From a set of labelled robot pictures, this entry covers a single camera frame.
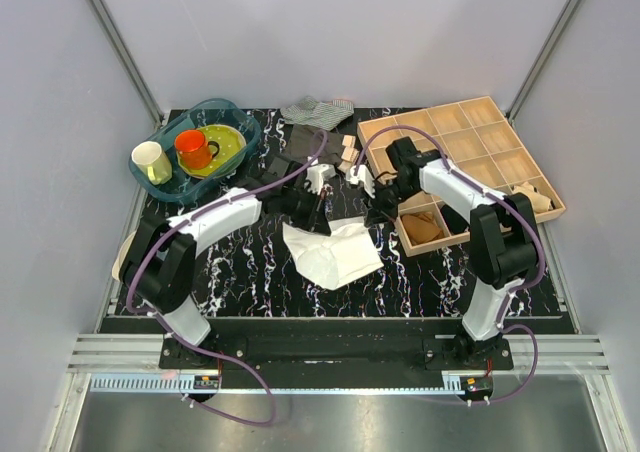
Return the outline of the white underwear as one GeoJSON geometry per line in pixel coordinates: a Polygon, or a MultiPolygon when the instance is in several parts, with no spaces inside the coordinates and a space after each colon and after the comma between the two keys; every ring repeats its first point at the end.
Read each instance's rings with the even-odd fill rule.
{"type": "Polygon", "coordinates": [[[284,243],[302,277],[336,290],[383,267],[363,216],[330,221],[329,226],[326,236],[283,225],[284,243]]]}

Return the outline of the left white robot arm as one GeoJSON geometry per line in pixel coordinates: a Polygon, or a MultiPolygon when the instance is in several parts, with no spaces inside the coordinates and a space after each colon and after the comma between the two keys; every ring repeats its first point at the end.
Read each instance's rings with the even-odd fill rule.
{"type": "Polygon", "coordinates": [[[323,186],[335,175],[332,165],[306,166],[278,156],[267,170],[239,179],[226,194],[189,213],[141,219],[122,244],[112,275],[130,287],[152,254],[133,292],[184,339],[181,356],[193,367],[206,367],[215,358],[216,344],[207,337],[211,326],[191,297],[196,258],[271,214],[284,214],[295,228],[329,236],[323,186]]]}

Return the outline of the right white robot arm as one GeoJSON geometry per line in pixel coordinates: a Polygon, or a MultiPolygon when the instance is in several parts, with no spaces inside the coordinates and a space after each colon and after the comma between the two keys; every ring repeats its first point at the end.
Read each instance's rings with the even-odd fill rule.
{"type": "Polygon", "coordinates": [[[348,173],[367,196],[368,224],[394,220],[401,203],[420,192],[440,197],[468,225],[469,261],[476,276],[460,331],[445,357],[466,368],[485,364],[499,349],[506,309],[517,291],[536,285],[546,258],[530,199],[482,184],[446,157],[442,147],[419,151],[408,137],[386,149],[395,172],[385,183],[362,164],[348,173]]]}

